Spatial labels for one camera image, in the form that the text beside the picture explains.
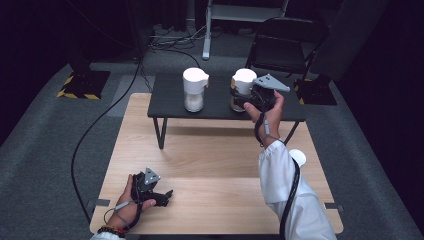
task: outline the table leg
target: table leg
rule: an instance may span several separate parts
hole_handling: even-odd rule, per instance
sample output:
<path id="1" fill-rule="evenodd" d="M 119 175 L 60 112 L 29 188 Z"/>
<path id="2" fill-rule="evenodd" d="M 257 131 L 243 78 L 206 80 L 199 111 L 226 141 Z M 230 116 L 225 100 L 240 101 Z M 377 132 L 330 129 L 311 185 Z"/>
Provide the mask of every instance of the table leg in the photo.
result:
<path id="1" fill-rule="evenodd" d="M 296 121 L 290 130 L 289 134 L 286 137 L 286 140 L 284 140 L 284 145 L 287 145 L 287 143 L 290 141 L 290 138 L 293 136 L 294 131 L 296 130 L 297 126 L 299 126 L 299 121 Z"/>
<path id="2" fill-rule="evenodd" d="M 289 5 L 290 0 L 283 0 L 283 5 L 281 6 L 280 17 L 286 16 L 287 6 Z"/>
<path id="3" fill-rule="evenodd" d="M 168 118 L 163 119 L 162 131 L 159 131 L 159 124 L 157 118 L 153 118 L 153 123 L 155 124 L 156 137 L 158 138 L 159 148 L 163 149 L 165 145 L 166 124 L 168 123 Z"/>

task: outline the yellow black hazard tape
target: yellow black hazard tape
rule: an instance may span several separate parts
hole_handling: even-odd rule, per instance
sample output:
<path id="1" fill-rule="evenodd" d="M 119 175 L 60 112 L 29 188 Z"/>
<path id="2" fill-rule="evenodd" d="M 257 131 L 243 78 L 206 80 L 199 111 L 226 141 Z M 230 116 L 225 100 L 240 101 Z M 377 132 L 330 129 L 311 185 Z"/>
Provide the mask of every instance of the yellow black hazard tape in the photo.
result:
<path id="1" fill-rule="evenodd" d="M 301 93 L 299 92 L 299 84 L 297 82 L 294 83 L 294 91 L 297 94 L 297 97 L 299 99 L 299 103 L 302 104 L 302 105 L 305 104 L 305 101 L 303 100 L 303 97 L 302 97 Z"/>
<path id="2" fill-rule="evenodd" d="M 78 81 L 81 81 L 78 79 L 78 77 L 74 77 L 73 74 L 71 74 L 63 84 L 62 88 L 60 89 L 59 93 L 56 97 L 67 97 L 67 98 L 82 98 L 82 99 L 100 99 L 101 98 L 101 92 L 93 93 L 93 90 L 88 89 L 81 89 L 78 84 L 80 84 Z"/>

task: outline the handheld controller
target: handheld controller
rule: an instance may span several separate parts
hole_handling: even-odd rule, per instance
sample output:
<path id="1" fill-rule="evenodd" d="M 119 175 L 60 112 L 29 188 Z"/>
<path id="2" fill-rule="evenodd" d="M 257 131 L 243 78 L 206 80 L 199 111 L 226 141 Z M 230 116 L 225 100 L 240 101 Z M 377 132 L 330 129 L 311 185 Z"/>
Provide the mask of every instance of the handheld controller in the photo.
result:
<path id="1" fill-rule="evenodd" d="M 148 199 L 156 200 L 156 207 L 166 207 L 169 198 L 172 197 L 173 190 L 165 194 L 155 193 L 153 189 L 160 180 L 160 176 L 154 173 L 150 168 L 146 168 L 146 173 L 140 172 L 133 176 L 133 185 L 131 197 L 137 203 L 141 204 Z"/>
<path id="2" fill-rule="evenodd" d="M 230 89 L 230 94 L 234 96 L 234 104 L 240 108 L 243 108 L 245 102 L 249 102 L 258 110 L 266 112 L 274 107 L 274 90 L 289 92 L 290 88 L 267 74 L 253 80 L 250 95 L 240 94 L 236 87 Z"/>

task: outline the white sleeve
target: white sleeve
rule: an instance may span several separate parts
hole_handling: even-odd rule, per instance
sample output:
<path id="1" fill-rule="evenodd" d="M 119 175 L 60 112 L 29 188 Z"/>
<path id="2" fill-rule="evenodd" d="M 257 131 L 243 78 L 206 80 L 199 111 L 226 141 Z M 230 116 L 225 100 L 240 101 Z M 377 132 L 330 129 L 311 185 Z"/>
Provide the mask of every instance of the white sleeve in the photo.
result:
<path id="1" fill-rule="evenodd" d="M 94 234 L 90 240 L 125 240 L 125 238 L 120 238 L 118 235 L 109 232 L 102 232 Z"/>
<path id="2" fill-rule="evenodd" d="M 265 203 L 278 215 L 283 215 L 295 166 L 289 151 L 280 141 L 269 145 L 259 155 L 259 176 Z M 286 239 L 336 239 L 317 195 L 300 176 L 296 196 L 286 222 Z"/>

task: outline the black chair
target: black chair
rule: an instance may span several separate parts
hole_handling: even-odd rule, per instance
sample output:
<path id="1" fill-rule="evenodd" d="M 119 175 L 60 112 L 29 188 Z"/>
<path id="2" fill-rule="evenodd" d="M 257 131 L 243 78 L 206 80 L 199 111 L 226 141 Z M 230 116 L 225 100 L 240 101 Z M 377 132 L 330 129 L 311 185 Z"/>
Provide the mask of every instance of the black chair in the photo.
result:
<path id="1" fill-rule="evenodd" d="M 328 35 L 328 27 L 318 21 L 271 18 L 258 27 L 246 68 L 302 74 L 304 81 L 314 53 Z"/>

